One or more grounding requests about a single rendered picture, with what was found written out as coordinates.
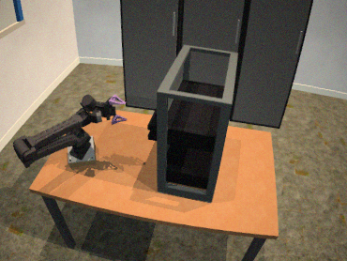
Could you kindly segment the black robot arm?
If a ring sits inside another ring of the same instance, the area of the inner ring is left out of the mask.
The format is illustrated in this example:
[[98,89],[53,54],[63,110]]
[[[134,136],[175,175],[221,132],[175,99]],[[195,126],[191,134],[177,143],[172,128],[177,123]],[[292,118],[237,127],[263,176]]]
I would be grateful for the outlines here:
[[[69,146],[73,147],[69,151],[71,156],[79,160],[83,159],[91,146],[89,142],[91,137],[82,127],[90,123],[102,122],[102,118],[106,118],[106,113],[104,103],[96,101],[91,95],[83,96],[80,104],[84,106],[86,111],[84,108],[81,108],[69,119],[37,135],[27,138],[24,135],[13,142],[14,150],[16,149],[15,152],[19,159],[21,159],[21,157],[23,158],[25,168],[30,167],[30,164],[34,161]],[[92,112],[92,114],[90,112]]]

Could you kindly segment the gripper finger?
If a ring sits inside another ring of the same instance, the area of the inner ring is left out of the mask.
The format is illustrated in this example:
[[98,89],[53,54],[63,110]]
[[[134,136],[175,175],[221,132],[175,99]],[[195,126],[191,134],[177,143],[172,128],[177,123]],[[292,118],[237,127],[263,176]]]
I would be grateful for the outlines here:
[[112,125],[123,121],[127,121],[127,118],[124,118],[121,115],[116,115],[112,120]]
[[[121,102],[115,101],[115,100],[119,100]],[[120,98],[118,98],[116,95],[113,95],[111,97],[111,99],[109,100],[109,104],[126,104],[123,100],[121,100]]]

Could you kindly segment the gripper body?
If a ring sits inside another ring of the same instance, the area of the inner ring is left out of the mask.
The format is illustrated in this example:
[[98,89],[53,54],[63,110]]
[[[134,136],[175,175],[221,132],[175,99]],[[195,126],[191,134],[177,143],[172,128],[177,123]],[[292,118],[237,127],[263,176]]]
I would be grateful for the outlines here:
[[[116,111],[115,111],[115,106],[112,106],[109,104],[109,100],[111,98],[108,98],[108,100],[106,102],[103,102],[105,103],[105,113],[106,113],[106,120],[110,120],[110,117],[113,116],[115,117],[116,116]],[[110,114],[108,114],[110,113]]]

